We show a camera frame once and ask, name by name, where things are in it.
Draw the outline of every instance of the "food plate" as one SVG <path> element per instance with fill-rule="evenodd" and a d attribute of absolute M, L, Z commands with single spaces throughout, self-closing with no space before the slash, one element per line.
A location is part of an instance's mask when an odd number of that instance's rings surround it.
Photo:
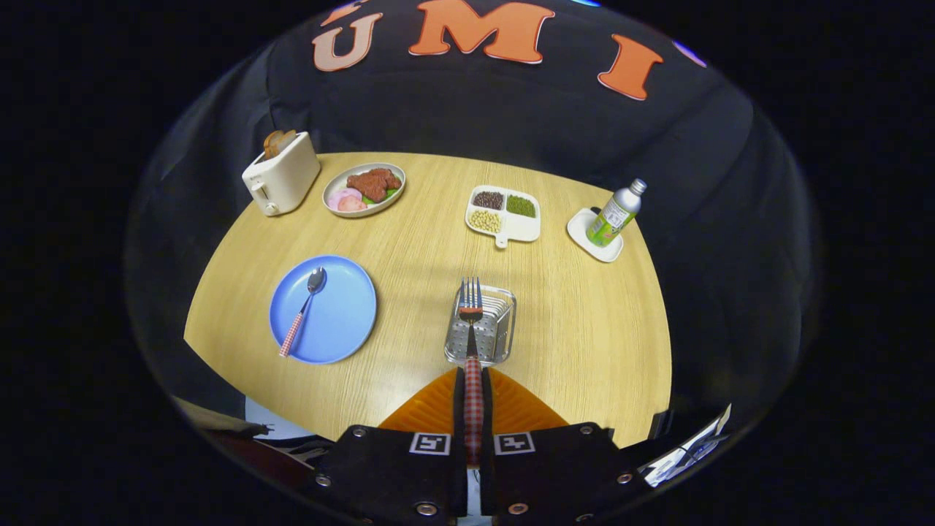
<path fill-rule="evenodd" d="M 624 250 L 624 237 L 617 236 L 607 246 L 597 246 L 587 239 L 587 229 L 597 219 L 597 214 L 592 210 L 582 208 L 568 221 L 569 236 L 582 247 L 585 252 L 594 256 L 599 261 L 610 263 L 620 255 Z"/>
<path fill-rule="evenodd" d="M 480 192 L 493 192 L 495 194 L 502 195 L 503 199 L 500 203 L 500 207 L 498 209 L 491 209 L 475 205 L 474 198 Z M 509 212 L 507 210 L 507 202 L 510 196 L 520 197 L 532 202 L 536 217 L 527 217 L 519 213 Z M 499 232 L 493 232 L 487 229 L 473 226 L 470 223 L 470 217 L 474 212 L 477 211 L 488 211 L 495 214 L 500 221 Z M 507 248 L 507 240 L 535 241 L 539 238 L 539 232 L 542 225 L 542 211 L 539 209 L 539 202 L 536 200 L 536 198 L 530 196 L 529 194 L 517 192 L 516 190 L 510 190 L 509 188 L 501 188 L 499 186 L 482 184 L 480 186 L 475 186 L 474 189 L 471 190 L 470 198 L 467 200 L 467 210 L 465 210 L 465 224 L 468 228 L 474 230 L 475 232 L 487 234 L 488 236 L 494 236 L 494 243 L 496 244 L 497 248 Z"/>
<path fill-rule="evenodd" d="M 351 177 L 352 175 L 360 175 L 374 168 L 389 169 L 391 172 L 393 172 L 393 175 L 397 179 L 399 179 L 399 181 L 401 182 L 399 188 L 391 196 L 387 196 L 383 201 L 379 203 L 367 204 L 367 207 L 363 210 L 357 210 L 357 211 L 352 211 L 352 212 L 341 211 L 341 210 L 338 210 L 337 208 L 332 208 L 331 206 L 328 206 L 328 200 L 334 197 L 336 193 L 341 192 L 341 191 L 346 191 L 348 189 L 348 177 Z M 324 204 L 325 208 L 327 208 L 329 211 L 331 211 L 335 215 L 339 215 L 341 217 L 364 217 L 367 215 L 372 215 L 374 213 L 377 213 L 385 209 L 386 207 L 392 205 L 393 203 L 395 203 L 399 199 L 399 196 L 403 193 L 403 190 L 405 189 L 406 189 L 406 172 L 404 172 L 402 168 L 396 165 L 391 165 L 389 163 L 367 163 L 365 165 L 360 165 L 358 167 L 344 170 L 337 177 L 332 179 L 331 182 L 328 183 L 328 185 L 324 188 L 324 192 L 322 192 L 322 203 Z"/>
<path fill-rule="evenodd" d="M 312 269 L 324 267 L 322 289 L 315 293 L 293 340 L 289 356 L 307 363 L 334 363 L 364 344 L 377 318 L 377 292 L 367 272 L 341 256 L 316 256 L 282 278 L 269 305 L 269 327 L 282 346 L 295 315 L 309 296 Z"/>

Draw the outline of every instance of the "green beans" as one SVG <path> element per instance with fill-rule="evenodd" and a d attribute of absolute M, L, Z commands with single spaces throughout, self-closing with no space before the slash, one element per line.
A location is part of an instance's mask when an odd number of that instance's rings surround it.
<path fill-rule="evenodd" d="M 518 213 L 526 217 L 536 217 L 536 206 L 529 199 L 522 197 L 507 197 L 507 212 Z"/>
<path fill-rule="evenodd" d="M 486 210 L 476 210 L 467 220 L 471 226 L 493 232 L 497 234 L 500 231 L 500 216 Z"/>

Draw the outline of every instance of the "wooden table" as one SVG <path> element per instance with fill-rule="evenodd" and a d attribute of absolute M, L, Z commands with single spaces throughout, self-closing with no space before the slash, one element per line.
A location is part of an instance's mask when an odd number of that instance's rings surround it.
<path fill-rule="evenodd" d="M 234 387 L 270 411 L 332 439 L 348 426 L 379 425 L 454 365 L 445 334 L 461 276 L 517 298 L 511 356 L 496 367 L 569 423 L 616 429 L 614 442 L 646 438 L 653 414 L 669 407 L 669 327 L 653 261 L 636 222 L 620 257 L 601 263 L 566 231 L 581 208 L 611 193 L 486 161 L 417 153 L 321 154 L 305 202 L 279 217 L 251 204 L 218 246 L 201 278 L 185 341 Z M 369 162 L 406 172 L 405 192 L 375 215 L 340 218 L 322 203 L 341 171 Z M 493 184 L 532 194 L 542 215 L 537 241 L 494 238 L 465 225 L 471 189 Z M 268 307 L 285 273 L 320 254 L 359 263 L 377 289 L 377 319 L 354 355 L 331 365 L 278 356 Z"/>

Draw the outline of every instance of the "bread slice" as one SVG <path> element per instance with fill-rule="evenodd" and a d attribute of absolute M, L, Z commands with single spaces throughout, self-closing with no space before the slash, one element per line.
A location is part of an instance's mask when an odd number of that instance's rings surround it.
<path fill-rule="evenodd" d="M 297 135 L 298 135 L 298 134 L 296 134 L 295 130 L 289 130 L 289 131 L 283 133 L 283 134 L 282 134 L 282 137 L 280 137 L 278 140 L 276 140 L 276 141 L 275 141 L 275 144 L 273 145 L 273 151 L 274 151 L 274 153 L 275 153 L 276 155 L 279 155 L 280 153 L 285 152 L 285 151 L 286 151 L 286 148 L 288 148 L 289 145 L 292 144 L 292 142 L 295 140 L 295 137 L 296 137 Z"/>
<path fill-rule="evenodd" d="M 282 139 L 282 130 L 276 130 L 266 136 L 266 140 L 263 141 L 264 159 L 272 159 L 279 153 L 273 148 L 274 144 L 280 139 Z"/>

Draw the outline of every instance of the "bottle label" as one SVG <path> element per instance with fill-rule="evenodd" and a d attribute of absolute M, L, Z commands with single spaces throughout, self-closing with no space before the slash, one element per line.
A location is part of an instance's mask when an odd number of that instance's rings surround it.
<path fill-rule="evenodd" d="M 587 239 L 597 246 L 607 246 L 631 219 L 633 219 L 633 214 L 621 208 L 611 198 L 591 227 L 587 229 Z"/>
<path fill-rule="evenodd" d="M 607 203 L 607 206 L 604 207 L 604 210 L 601 211 L 601 215 L 607 219 L 607 222 L 610 223 L 613 228 L 619 230 L 620 228 L 624 227 L 626 220 L 633 214 L 620 208 L 620 205 L 617 204 L 617 201 L 611 198 L 611 200 Z"/>

